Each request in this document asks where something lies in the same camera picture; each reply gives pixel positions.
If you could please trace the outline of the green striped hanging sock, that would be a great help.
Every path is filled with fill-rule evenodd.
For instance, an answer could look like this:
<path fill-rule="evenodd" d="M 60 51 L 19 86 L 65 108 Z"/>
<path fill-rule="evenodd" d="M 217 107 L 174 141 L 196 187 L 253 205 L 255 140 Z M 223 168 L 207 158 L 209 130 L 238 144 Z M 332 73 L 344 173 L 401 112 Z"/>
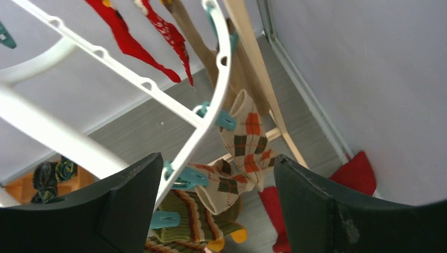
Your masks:
<path fill-rule="evenodd" d="M 161 242 L 206 242 L 212 250 L 220 251 L 227 235 L 239 244 L 247 240 L 246 228 L 236 221 L 241 209 L 242 200 L 238 198 L 229 209 L 214 215 L 196 193 L 171 190 L 158 210 L 178 213 L 180 223 L 175 227 L 152 229 L 151 232 Z"/>

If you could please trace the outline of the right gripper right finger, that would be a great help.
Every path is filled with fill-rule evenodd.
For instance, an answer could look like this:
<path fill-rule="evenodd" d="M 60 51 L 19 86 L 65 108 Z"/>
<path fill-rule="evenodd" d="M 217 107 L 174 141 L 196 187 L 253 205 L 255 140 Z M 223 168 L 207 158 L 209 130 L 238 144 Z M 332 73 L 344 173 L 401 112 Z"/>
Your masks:
<path fill-rule="evenodd" d="M 283 154 L 274 178 L 292 252 L 446 252 L 446 201 L 371 197 Z"/>

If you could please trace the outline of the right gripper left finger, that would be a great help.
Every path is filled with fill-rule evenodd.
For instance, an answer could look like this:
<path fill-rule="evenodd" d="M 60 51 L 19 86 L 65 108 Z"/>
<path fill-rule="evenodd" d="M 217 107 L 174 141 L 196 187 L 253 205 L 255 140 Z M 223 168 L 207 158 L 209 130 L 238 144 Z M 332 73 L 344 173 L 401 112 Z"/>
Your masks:
<path fill-rule="evenodd" d="M 1 209 L 1 252 L 143 252 L 160 153 L 41 205 Z"/>

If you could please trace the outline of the red cloth on table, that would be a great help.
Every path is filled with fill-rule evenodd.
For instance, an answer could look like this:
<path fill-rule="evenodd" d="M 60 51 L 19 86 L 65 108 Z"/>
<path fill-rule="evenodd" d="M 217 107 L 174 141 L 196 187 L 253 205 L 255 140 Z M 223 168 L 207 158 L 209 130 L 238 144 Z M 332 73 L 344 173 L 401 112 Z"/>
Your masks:
<path fill-rule="evenodd" d="M 330 176 L 330 179 L 369 196 L 372 196 L 376 190 L 375 175 L 366 153 L 363 151 L 356 154 L 348 163 L 342 165 Z M 291 252 L 277 188 L 274 186 L 267 187 L 259 193 L 259 196 L 271 223 L 277 231 L 273 252 Z"/>

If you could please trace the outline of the rolled dark green sock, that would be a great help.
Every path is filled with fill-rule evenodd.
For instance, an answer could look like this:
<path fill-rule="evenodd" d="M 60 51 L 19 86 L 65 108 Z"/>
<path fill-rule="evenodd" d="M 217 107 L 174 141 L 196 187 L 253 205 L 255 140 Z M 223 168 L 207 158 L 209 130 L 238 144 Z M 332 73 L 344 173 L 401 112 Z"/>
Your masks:
<path fill-rule="evenodd" d="M 55 166 L 55 178 L 58 182 L 65 182 L 77 177 L 78 165 L 68 158 L 61 156 Z"/>

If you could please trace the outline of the wooden clothes rack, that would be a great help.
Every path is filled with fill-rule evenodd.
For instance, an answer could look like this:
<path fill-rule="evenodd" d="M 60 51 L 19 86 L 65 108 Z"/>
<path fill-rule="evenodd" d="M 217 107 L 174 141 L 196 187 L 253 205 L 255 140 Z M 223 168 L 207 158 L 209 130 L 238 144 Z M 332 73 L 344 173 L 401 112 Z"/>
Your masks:
<path fill-rule="evenodd" d="M 218 39 L 220 52 L 216 56 L 216 66 L 219 69 L 219 77 L 210 102 L 210 108 L 208 109 L 208 112 L 210 113 L 209 116 L 212 117 L 212 122 L 217 122 L 219 111 L 222 108 L 228 91 L 228 80 L 231 69 L 229 65 L 231 62 L 231 46 L 228 38 L 229 35 L 225 17 L 221 12 L 219 4 L 216 1 L 202 1 L 201 3 L 204 10 L 212 16 L 216 31 L 219 33 Z M 248 54 L 250 64 L 260 80 L 261 91 L 270 106 L 269 114 L 276 127 L 266 133 L 268 140 L 271 141 L 278 137 L 282 137 L 297 162 L 303 167 L 308 168 L 307 163 L 286 129 L 257 39 L 252 30 L 251 21 L 244 1 L 224 1 L 224 5 L 232 19 L 237 33 L 239 34 L 242 46 Z"/>

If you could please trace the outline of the argyle hanging sock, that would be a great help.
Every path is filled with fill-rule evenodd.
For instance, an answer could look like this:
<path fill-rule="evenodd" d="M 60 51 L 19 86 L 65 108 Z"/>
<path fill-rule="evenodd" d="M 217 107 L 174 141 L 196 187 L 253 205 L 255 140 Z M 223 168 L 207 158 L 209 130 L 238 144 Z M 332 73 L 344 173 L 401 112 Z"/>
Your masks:
<path fill-rule="evenodd" d="M 238 93 L 229 114 L 236 120 L 236 128 L 220 128 L 219 135 L 233 162 L 221 159 L 212 165 L 188 165 L 207 177 L 208 185 L 196 186 L 195 192 L 214 215 L 233 206 L 242 193 L 262 191 L 266 173 L 273 168 L 277 156 L 256 105 L 245 90 Z"/>

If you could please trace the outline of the white plastic clip hanger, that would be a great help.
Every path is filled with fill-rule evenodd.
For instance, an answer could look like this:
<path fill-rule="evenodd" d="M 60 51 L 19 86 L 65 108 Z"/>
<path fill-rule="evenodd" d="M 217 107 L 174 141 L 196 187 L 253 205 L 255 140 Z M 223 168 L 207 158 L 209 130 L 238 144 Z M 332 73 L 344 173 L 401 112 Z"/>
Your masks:
<path fill-rule="evenodd" d="M 159 204 L 216 123 L 209 116 L 210 105 L 200 116 L 199 108 L 189 110 L 167 95 L 155 81 L 138 75 L 114 59 L 105 48 L 88 42 L 69 29 L 61 18 L 44 12 L 30 1 L 16 1 L 15 4 L 58 33 L 60 39 L 40 55 L 1 70 L 1 119 L 47 148 L 77 162 L 99 179 L 124 169 L 127 164 L 122 159 L 86 136 L 88 131 L 96 130 L 124 111 L 120 92 L 77 85 L 74 87 L 74 108 L 58 105 L 55 111 L 50 112 L 44 105 L 27 99 L 15 90 L 18 83 L 55 68 L 75 51 L 85 52 L 195 127 L 168 166 L 171 176 L 161 178 L 156 198 L 156 204 Z"/>

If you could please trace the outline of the rolled dark sock centre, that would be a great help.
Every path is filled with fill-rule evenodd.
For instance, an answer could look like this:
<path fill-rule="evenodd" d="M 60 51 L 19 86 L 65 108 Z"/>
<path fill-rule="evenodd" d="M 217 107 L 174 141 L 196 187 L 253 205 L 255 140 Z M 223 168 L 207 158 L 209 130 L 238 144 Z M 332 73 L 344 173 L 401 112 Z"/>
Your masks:
<path fill-rule="evenodd" d="M 47 187 L 39 189 L 31 198 L 31 203 L 37 205 L 47 203 L 51 199 L 56 198 L 57 194 L 57 187 Z"/>

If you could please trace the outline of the orange wooden compartment tray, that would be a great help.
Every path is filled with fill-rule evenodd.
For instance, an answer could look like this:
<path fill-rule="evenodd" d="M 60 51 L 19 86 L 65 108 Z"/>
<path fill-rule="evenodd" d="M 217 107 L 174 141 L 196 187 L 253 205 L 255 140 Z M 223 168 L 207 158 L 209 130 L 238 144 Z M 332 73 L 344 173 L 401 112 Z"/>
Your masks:
<path fill-rule="evenodd" d="M 36 193 L 32 185 L 33 173 L 30 172 L 25 176 L 4 186 L 5 190 L 13 196 L 20 204 L 31 202 L 31 198 Z M 77 176 L 71 180 L 58 183 L 57 196 L 62 196 L 70 192 L 79 190 L 93 183 L 93 175 L 86 171 L 83 167 L 78 167 Z"/>

